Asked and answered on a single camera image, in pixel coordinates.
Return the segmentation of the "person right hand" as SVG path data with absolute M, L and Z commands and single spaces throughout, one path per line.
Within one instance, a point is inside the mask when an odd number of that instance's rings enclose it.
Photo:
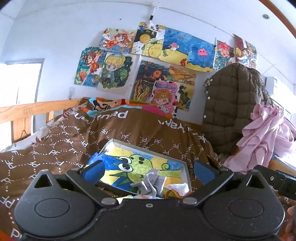
M 285 241 L 294 241 L 295 240 L 295 205 L 290 207 L 287 210 L 289 215 L 289 220 L 285 228 Z

